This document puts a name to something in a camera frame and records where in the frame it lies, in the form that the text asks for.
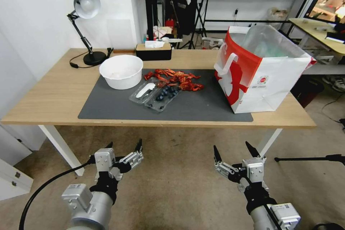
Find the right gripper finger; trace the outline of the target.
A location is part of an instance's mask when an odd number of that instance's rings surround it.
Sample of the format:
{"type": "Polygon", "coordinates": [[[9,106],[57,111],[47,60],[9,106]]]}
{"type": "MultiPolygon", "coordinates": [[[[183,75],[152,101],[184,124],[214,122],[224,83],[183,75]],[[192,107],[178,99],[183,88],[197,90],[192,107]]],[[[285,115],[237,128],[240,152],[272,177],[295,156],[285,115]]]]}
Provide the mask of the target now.
{"type": "Polygon", "coordinates": [[[259,154],[259,152],[257,151],[257,149],[255,147],[253,147],[249,142],[245,141],[245,145],[249,151],[249,153],[251,154],[251,156],[253,158],[258,158],[258,159],[261,159],[261,160],[266,160],[266,156],[261,156],[259,154]]]}
{"type": "Polygon", "coordinates": [[[215,170],[222,176],[228,178],[229,180],[238,180],[238,177],[239,177],[238,169],[222,161],[222,158],[219,154],[219,151],[216,145],[213,146],[213,151],[214,151],[215,170]]]}

